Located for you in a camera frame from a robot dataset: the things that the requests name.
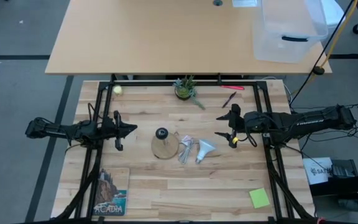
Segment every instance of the yellow cable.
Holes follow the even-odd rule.
[[[348,13],[348,15],[347,15],[345,21],[343,22],[343,24],[342,24],[342,25],[340,26],[340,28],[338,29],[338,32],[335,34],[335,37],[334,37],[334,40],[333,40],[333,44],[332,44],[331,47],[329,48],[328,54],[327,54],[327,56],[326,56],[326,59],[325,59],[325,60],[322,62],[322,64],[319,66],[320,68],[322,68],[322,67],[328,62],[328,59],[330,58],[331,54],[333,53],[334,48],[335,48],[335,45],[336,45],[336,43],[337,43],[338,40],[339,40],[339,36],[341,36],[342,31],[344,30],[346,24],[349,22],[350,18],[351,18],[352,15],[353,15],[354,10],[356,9],[357,2],[358,2],[358,0],[355,0],[355,1],[353,2],[352,9],[349,11],[349,13]],[[308,82],[306,82],[306,84],[307,84],[307,83],[311,83],[315,78],[316,78],[316,75],[315,75],[315,74],[312,74],[311,78],[308,80]],[[294,92],[291,93],[291,94],[297,94],[299,90],[300,90],[300,89],[294,91]]]

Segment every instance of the wooden table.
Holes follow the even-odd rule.
[[[234,8],[231,0],[222,6],[213,0],[71,0],[45,72],[309,73],[323,49],[320,43],[300,63],[254,58],[254,10]],[[328,63],[324,68],[332,72]]]
[[[75,122],[87,119],[87,103],[95,104],[98,83],[84,82]],[[204,111],[190,101],[178,100],[171,86],[125,86],[124,95],[112,98],[110,117],[118,110],[123,122],[138,125],[122,140],[122,152],[114,148],[113,139],[104,143],[101,167],[128,167],[131,173],[127,215],[116,220],[266,221],[268,216],[274,216],[272,205],[254,209],[249,197],[250,190],[264,187],[273,203],[260,134],[253,134],[258,147],[246,141],[239,143],[237,149],[230,148],[227,141],[214,132],[230,131],[227,121],[215,118],[228,112],[228,108],[221,107],[233,90],[218,86],[196,88],[198,99],[206,107]],[[268,81],[268,91],[274,111],[290,111],[282,81]],[[237,91],[231,103],[240,105],[242,113],[256,110],[252,87]],[[196,152],[193,151],[185,165],[178,162],[177,156],[157,159],[150,145],[155,130],[160,127],[167,128],[179,139],[189,135],[214,142],[216,157],[206,157],[201,164],[195,164]],[[298,148],[297,141],[289,145]],[[67,152],[52,217],[61,213],[76,194],[85,151],[76,147]],[[313,200],[300,154],[289,149],[282,149],[282,154],[290,190],[313,214]],[[285,215],[285,203],[281,191],[279,193]]]

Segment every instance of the potted plant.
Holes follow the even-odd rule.
[[[201,109],[205,110],[205,107],[196,99],[197,91],[195,89],[196,82],[193,81],[194,75],[191,75],[190,78],[182,78],[181,80],[178,78],[173,83],[175,87],[175,94],[180,100],[188,100],[191,99],[194,104],[199,106]]]

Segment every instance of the yellow ball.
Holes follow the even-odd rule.
[[[122,87],[120,85],[114,86],[112,91],[117,95],[122,95]]]

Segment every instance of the small plant pot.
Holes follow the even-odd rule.
[[[188,96],[186,96],[186,97],[179,96],[178,93],[177,93],[177,89],[176,89],[176,88],[175,88],[175,95],[177,96],[177,98],[178,98],[179,100],[185,101],[185,100],[190,99],[190,95],[188,95]]]

